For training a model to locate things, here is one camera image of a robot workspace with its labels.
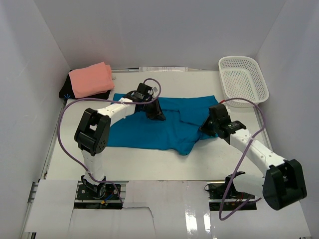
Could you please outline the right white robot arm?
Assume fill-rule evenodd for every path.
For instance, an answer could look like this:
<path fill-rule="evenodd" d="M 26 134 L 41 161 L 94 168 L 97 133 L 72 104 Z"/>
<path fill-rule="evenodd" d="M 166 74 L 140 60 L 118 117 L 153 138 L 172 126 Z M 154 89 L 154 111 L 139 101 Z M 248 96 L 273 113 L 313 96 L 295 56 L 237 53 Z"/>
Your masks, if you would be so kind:
<path fill-rule="evenodd" d="M 278 211 L 307 196 L 302 165 L 295 159 L 287 160 L 256 140 L 240 121 L 232 121 L 226 106 L 217 104 L 209 108 L 209 116 L 200 128 L 208 136 L 218 136 L 242 152 L 262 173 L 262 177 L 239 171 L 225 178 L 222 200 L 235 199 L 242 193 L 262 198 Z"/>

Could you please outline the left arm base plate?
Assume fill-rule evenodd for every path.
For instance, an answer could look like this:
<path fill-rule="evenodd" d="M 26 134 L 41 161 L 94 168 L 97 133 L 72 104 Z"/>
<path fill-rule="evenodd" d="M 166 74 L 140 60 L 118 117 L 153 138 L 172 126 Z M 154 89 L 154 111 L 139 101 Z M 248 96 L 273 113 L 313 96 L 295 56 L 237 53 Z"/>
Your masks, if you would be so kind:
<path fill-rule="evenodd" d="M 121 184 L 115 184 L 118 191 L 112 184 L 104 184 L 98 193 L 91 191 L 82 182 L 78 183 L 74 201 L 75 209 L 101 209 L 120 210 L 123 208 L 120 197 L 124 198 L 124 191 Z"/>

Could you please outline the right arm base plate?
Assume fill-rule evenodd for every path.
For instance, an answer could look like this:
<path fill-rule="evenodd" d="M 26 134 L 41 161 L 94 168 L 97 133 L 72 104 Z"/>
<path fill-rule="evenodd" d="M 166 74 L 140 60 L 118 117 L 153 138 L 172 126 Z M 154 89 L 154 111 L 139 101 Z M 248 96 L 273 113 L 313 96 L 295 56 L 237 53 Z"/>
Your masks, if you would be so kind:
<path fill-rule="evenodd" d="M 225 189 L 226 184 L 223 181 L 210 182 L 205 185 L 204 190 L 209 194 L 210 211 L 219 211 Z M 251 196 L 250 194 L 237 192 L 230 189 L 226 196 L 223 210 L 233 211 L 250 197 L 251 199 L 249 200 L 249 202 L 240 209 L 241 211 L 257 210 L 257 205 L 255 202 L 256 198 L 255 196 Z"/>

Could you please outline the blue t shirt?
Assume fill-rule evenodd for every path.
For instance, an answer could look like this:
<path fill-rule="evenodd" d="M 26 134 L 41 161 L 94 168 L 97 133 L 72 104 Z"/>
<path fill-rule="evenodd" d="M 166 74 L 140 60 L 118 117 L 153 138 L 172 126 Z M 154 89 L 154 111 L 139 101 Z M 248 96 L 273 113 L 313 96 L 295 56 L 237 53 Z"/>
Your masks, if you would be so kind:
<path fill-rule="evenodd" d="M 199 140 L 208 139 L 199 128 L 209 116 L 209 107 L 216 105 L 215 96 L 199 98 L 165 98 L 159 104 L 165 121 L 150 120 L 138 112 L 111 126 L 108 147 L 141 149 L 173 149 L 188 155 Z"/>

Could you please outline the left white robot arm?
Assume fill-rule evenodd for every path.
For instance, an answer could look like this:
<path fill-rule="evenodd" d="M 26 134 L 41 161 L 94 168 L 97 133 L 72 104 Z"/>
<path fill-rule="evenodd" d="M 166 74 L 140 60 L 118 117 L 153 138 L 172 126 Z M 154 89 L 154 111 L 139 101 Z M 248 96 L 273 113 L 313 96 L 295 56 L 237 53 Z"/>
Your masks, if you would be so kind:
<path fill-rule="evenodd" d="M 110 127 L 137 112 L 145 112 L 150 120 L 166 120 L 152 87 L 145 83 L 139 83 L 138 88 L 121 97 L 119 103 L 113 103 L 99 110 L 88 108 L 82 115 L 74 139 L 81 150 L 86 167 L 81 181 L 95 199 L 105 195 L 103 181 L 106 177 L 99 154 L 107 146 Z"/>

